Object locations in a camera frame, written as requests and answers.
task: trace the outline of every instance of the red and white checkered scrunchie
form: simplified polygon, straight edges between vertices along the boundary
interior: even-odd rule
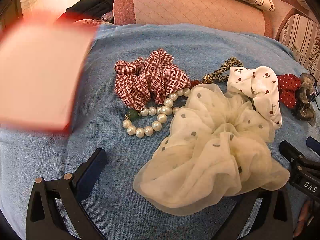
[[[143,60],[133,62],[119,60],[115,64],[115,92],[130,108],[143,110],[151,94],[155,103],[161,105],[173,92],[191,86],[188,75],[172,63],[173,56],[163,49],[151,52]]]

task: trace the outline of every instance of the cream organza scrunchie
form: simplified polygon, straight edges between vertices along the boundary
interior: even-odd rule
[[[170,136],[138,172],[133,188],[158,209],[190,215],[223,196],[281,188],[289,171],[271,157],[270,122],[239,94],[195,86],[170,125]]]

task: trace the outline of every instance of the blue cloth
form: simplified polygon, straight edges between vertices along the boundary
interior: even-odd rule
[[[189,24],[102,25],[85,63],[71,136],[0,130],[0,209],[22,239],[25,239],[25,218],[34,179],[39,176],[45,180],[59,179],[66,172],[74,172],[97,147],[109,152],[109,163],[83,206],[108,239],[210,239],[226,220],[235,205],[230,198],[223,198],[196,214],[177,217],[157,210],[132,188],[139,169],[169,135],[170,122],[151,137],[140,139],[127,135],[122,127],[127,107],[113,92],[113,67],[117,60],[147,57],[159,47],[172,54],[173,62],[192,80],[213,72],[231,56],[247,68],[265,65],[276,74],[297,76],[306,72],[292,59],[287,47],[255,34]],[[219,86],[226,91],[225,84]],[[279,143],[288,140],[307,157],[317,160],[305,140],[308,136],[320,140],[319,123],[312,128],[307,122],[294,119],[282,104],[281,111],[282,128],[276,131],[275,141],[269,145],[273,157],[289,167],[278,150]],[[135,125],[144,127],[154,119],[148,116]],[[306,196],[290,185],[287,188],[296,223]],[[67,227],[76,235],[64,210],[62,214]],[[250,216],[243,234],[250,228],[255,214]]]

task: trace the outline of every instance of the leopard print hair tie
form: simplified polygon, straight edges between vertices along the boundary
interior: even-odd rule
[[[226,60],[219,69],[215,70],[211,74],[207,74],[202,77],[203,84],[211,84],[215,80],[218,82],[227,82],[229,75],[222,76],[222,73],[225,73],[230,69],[230,67],[237,65],[238,67],[243,67],[243,64],[240,60],[237,60],[236,57],[231,57],[230,59]]]

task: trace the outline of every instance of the green bead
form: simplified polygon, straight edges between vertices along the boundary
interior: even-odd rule
[[[127,116],[129,116],[131,121],[137,120],[139,118],[138,111],[135,109],[129,109],[127,112]]]

